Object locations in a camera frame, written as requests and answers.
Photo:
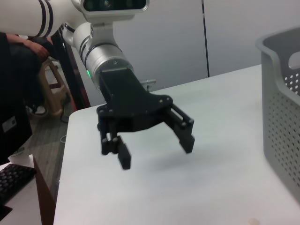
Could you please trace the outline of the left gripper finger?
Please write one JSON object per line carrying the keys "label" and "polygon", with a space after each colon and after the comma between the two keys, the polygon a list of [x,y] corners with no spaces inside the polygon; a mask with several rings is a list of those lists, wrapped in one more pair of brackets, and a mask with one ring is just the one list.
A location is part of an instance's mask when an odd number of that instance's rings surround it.
{"label": "left gripper finger", "polygon": [[105,131],[99,131],[101,138],[101,154],[108,155],[109,153],[118,155],[118,160],[123,170],[131,168],[131,154],[123,142],[121,136],[113,137],[111,140],[107,139]]}
{"label": "left gripper finger", "polygon": [[166,125],[173,130],[184,151],[189,154],[193,150],[195,138],[192,135],[194,120],[183,112],[178,106],[172,104],[163,114]]}

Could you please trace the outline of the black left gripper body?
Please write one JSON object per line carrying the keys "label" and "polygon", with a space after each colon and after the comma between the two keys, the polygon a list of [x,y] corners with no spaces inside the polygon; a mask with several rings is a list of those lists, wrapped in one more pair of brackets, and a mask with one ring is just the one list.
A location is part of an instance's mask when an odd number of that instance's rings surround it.
{"label": "black left gripper body", "polygon": [[100,133],[136,132],[161,122],[173,100],[147,92],[130,69],[99,73],[100,91],[106,104],[97,108]]}

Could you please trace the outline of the bystander bare hand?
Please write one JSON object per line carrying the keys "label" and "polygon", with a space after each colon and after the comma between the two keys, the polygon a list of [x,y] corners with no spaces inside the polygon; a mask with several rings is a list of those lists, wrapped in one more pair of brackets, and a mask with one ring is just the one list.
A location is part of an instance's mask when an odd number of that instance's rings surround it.
{"label": "bystander bare hand", "polygon": [[50,56],[47,49],[45,49],[42,45],[38,43],[32,42],[30,40],[25,40],[24,44],[41,59],[46,59]]}

